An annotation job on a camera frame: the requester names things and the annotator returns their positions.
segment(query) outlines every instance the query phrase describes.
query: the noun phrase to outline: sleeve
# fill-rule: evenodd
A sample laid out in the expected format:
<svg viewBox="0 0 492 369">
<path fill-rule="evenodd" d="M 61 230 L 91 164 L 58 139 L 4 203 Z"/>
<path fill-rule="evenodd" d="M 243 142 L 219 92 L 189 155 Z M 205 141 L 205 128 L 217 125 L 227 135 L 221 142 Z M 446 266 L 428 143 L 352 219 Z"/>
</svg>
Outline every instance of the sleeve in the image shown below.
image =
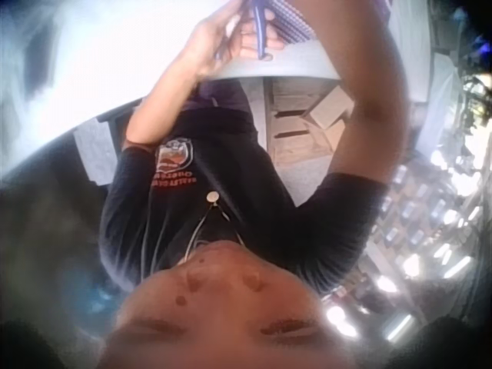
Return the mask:
<svg viewBox="0 0 492 369">
<path fill-rule="evenodd" d="M 386 192 L 370 179 L 329 174 L 297 209 L 294 273 L 321 295 L 337 287 L 361 256 Z"/>
<path fill-rule="evenodd" d="M 141 279 L 140 260 L 155 157 L 141 148 L 121 153 L 101 216 L 101 262 L 113 281 L 131 291 Z"/>
</svg>

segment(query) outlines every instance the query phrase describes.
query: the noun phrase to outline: black t-shirt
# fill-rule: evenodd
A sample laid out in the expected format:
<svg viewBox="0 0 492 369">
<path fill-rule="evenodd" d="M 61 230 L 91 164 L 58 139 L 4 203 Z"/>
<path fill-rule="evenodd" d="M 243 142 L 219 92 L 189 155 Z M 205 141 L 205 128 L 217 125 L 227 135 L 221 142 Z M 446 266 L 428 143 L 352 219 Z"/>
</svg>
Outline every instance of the black t-shirt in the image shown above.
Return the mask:
<svg viewBox="0 0 492 369">
<path fill-rule="evenodd" d="M 119 159 L 101 220 L 101 259 L 130 291 L 175 266 L 220 195 L 197 242 L 238 241 L 287 269 L 319 294 L 355 265 L 377 217 L 385 185 L 329 174 L 295 207 L 246 114 L 223 108 L 181 113 L 156 155 L 128 148 Z"/>
</svg>

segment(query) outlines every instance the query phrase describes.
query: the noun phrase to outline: hand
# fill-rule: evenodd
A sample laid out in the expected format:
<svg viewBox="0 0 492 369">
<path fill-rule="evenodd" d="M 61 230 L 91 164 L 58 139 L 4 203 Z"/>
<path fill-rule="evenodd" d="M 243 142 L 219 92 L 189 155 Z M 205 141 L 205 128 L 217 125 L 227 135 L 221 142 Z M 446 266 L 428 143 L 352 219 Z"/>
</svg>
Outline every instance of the hand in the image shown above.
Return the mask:
<svg viewBox="0 0 492 369">
<path fill-rule="evenodd" d="M 224 65 L 237 57 L 258 58 L 256 45 L 258 37 L 252 13 L 244 11 L 244 0 L 230 0 L 224 7 L 201 21 L 191 34 L 181 58 L 192 63 L 196 68 L 198 79 L 215 74 Z M 267 21 L 274 19 L 274 13 L 266 11 Z M 233 27 L 227 39 L 227 28 Z M 271 24 L 267 26 L 267 47 L 281 50 L 284 43 L 278 38 L 277 31 Z M 273 57 L 267 55 L 264 60 Z"/>
</svg>

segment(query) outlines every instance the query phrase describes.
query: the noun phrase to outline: fluorescent light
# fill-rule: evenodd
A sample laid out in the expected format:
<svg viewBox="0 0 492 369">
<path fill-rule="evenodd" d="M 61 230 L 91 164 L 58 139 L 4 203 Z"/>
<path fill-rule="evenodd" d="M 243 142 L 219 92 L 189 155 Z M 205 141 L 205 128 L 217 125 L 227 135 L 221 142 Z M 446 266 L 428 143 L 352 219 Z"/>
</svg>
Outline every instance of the fluorescent light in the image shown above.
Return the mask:
<svg viewBox="0 0 492 369">
<path fill-rule="evenodd" d="M 346 321 L 342 321 L 340 324 L 337 324 L 337 329 L 340 333 L 347 337 L 356 338 L 359 335 L 357 329 Z"/>
<path fill-rule="evenodd" d="M 442 265 L 447 265 L 449 259 L 451 258 L 451 254 L 453 254 L 451 250 L 446 251 L 446 254 L 444 254 L 443 262 L 441 263 Z"/>
<path fill-rule="evenodd" d="M 453 223 L 456 220 L 458 213 L 455 210 L 448 210 L 446 214 L 444 214 L 443 222 L 446 225 Z"/>
<path fill-rule="evenodd" d="M 326 316 L 330 323 L 339 325 L 342 321 L 345 321 L 347 315 L 345 315 L 344 309 L 339 306 L 330 307 L 326 313 Z"/>
<path fill-rule="evenodd" d="M 409 277 L 416 277 L 421 273 L 419 257 L 417 254 L 411 255 L 404 263 L 403 270 Z"/>
<path fill-rule="evenodd" d="M 366 314 L 366 315 L 369 315 L 369 314 L 371 313 L 371 312 L 370 312 L 368 309 L 366 309 L 364 306 L 359 306 L 359 307 L 357 308 L 357 310 L 359 310 L 362 314 Z"/>
<path fill-rule="evenodd" d="M 395 292 L 398 292 L 398 288 L 396 284 L 388 277 L 385 277 L 381 275 L 377 281 L 377 286 L 379 287 L 380 290 L 389 292 L 391 294 L 394 294 Z"/>
<path fill-rule="evenodd" d="M 393 331 L 391 333 L 389 333 L 389 335 L 387 336 L 387 340 L 388 341 L 392 341 L 402 330 L 403 328 L 405 328 L 405 326 L 410 323 L 410 320 L 412 319 L 412 316 L 411 315 L 407 315 L 405 317 L 405 319 L 403 319 L 401 321 L 401 323 L 399 323 L 399 325 L 393 329 Z"/>
<path fill-rule="evenodd" d="M 472 221 L 476 218 L 476 216 L 478 215 L 478 212 L 480 211 L 480 206 L 477 206 L 470 214 L 470 216 L 468 217 L 468 220 L 469 221 Z"/>
<path fill-rule="evenodd" d="M 449 250 L 450 245 L 449 244 L 443 244 L 435 253 L 434 257 L 435 258 L 442 258 L 446 251 Z"/>
<path fill-rule="evenodd" d="M 436 150 L 432 153 L 430 157 L 430 162 L 437 167 L 440 167 L 443 171 L 447 170 L 447 162 L 444 160 L 444 157 L 439 150 Z"/>
<path fill-rule="evenodd" d="M 446 272 L 444 275 L 444 278 L 448 279 L 453 277 L 458 271 L 466 267 L 471 261 L 471 258 L 469 256 L 466 256 L 465 258 L 461 259 L 461 261 L 454 265 L 449 271 Z"/>
</svg>

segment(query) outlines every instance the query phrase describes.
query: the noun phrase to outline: pen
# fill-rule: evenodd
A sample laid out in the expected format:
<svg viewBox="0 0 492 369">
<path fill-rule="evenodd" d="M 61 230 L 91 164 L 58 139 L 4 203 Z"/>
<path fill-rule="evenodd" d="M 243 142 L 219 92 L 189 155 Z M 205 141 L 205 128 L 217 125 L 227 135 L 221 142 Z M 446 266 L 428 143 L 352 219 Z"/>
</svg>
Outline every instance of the pen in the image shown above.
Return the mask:
<svg viewBox="0 0 492 369">
<path fill-rule="evenodd" d="M 264 15 L 265 0 L 252 0 L 254 23 L 258 33 L 258 59 L 265 57 L 267 47 L 267 19 Z"/>
</svg>

